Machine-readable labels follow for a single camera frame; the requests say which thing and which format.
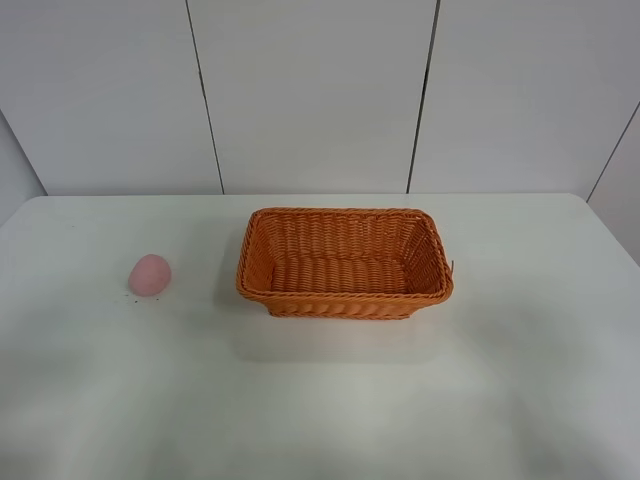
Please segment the pink peach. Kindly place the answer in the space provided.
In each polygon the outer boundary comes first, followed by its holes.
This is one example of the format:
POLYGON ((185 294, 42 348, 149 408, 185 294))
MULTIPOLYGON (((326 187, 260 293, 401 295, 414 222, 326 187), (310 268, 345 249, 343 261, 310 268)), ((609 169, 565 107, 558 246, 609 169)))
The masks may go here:
POLYGON ((128 278, 128 286, 137 296, 151 297, 160 294, 169 285, 171 277, 168 262, 159 255, 148 254, 135 264, 128 278))

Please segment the orange woven wicker basket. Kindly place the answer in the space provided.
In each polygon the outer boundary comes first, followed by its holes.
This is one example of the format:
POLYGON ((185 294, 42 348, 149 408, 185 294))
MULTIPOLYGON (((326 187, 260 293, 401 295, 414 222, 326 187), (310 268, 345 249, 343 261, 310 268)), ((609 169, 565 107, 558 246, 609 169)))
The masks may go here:
POLYGON ((276 317, 400 320, 454 282, 421 210, 277 207, 251 215, 236 289, 276 317))

